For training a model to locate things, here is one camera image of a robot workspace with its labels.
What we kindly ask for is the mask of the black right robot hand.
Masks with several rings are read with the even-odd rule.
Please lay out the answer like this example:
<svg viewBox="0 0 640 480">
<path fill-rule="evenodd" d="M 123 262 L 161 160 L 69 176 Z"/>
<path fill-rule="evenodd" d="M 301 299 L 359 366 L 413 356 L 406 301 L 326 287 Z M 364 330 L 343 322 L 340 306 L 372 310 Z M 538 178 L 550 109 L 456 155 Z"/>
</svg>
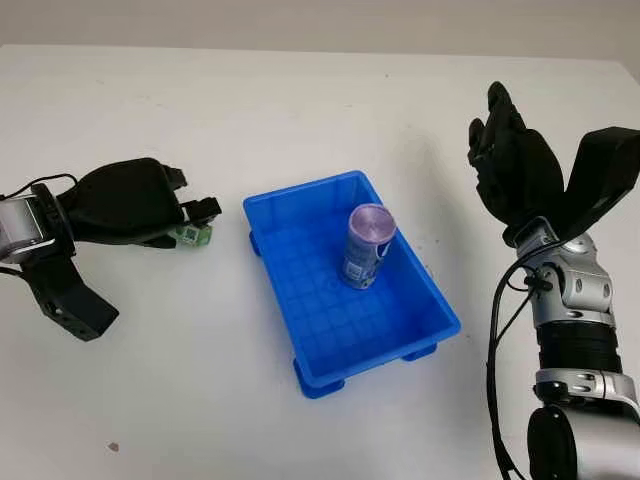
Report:
<svg viewBox="0 0 640 480">
<path fill-rule="evenodd" d="M 514 247 L 517 236 L 538 216 L 549 217 L 564 193 L 554 152 L 526 126 L 506 87 L 493 82 L 487 92 L 488 118 L 469 125 L 467 158 L 477 173 L 476 190 L 489 213 L 506 225 L 502 238 Z"/>
</svg>

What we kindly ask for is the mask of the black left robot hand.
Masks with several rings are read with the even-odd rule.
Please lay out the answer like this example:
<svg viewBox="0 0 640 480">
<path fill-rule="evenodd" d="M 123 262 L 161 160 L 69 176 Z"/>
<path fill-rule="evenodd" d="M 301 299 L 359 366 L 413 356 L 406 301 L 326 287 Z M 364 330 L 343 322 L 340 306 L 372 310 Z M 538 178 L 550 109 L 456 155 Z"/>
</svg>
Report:
<svg viewBox="0 0 640 480">
<path fill-rule="evenodd" d="M 146 157 L 99 167 L 57 200 L 77 241 L 173 249 L 172 231 L 222 213 L 214 197 L 180 202 L 175 191 L 186 185 L 182 170 Z"/>
</svg>

